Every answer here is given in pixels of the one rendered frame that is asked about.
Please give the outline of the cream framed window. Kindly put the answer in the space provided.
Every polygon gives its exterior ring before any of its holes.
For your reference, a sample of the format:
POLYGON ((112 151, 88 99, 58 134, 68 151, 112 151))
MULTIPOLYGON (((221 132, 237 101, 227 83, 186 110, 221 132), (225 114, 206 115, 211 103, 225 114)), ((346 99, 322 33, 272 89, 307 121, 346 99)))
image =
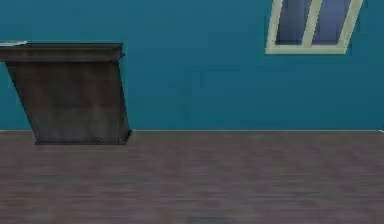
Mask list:
POLYGON ((272 0, 265 53, 343 55, 364 0, 272 0))

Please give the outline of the dark brown wooden cabinet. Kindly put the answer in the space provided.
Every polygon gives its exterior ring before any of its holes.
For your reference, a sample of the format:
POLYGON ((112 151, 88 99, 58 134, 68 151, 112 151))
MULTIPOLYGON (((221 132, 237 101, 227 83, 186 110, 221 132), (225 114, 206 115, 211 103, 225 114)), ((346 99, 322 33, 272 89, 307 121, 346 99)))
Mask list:
POLYGON ((120 42, 0 47, 37 144, 127 143, 123 57, 120 42))

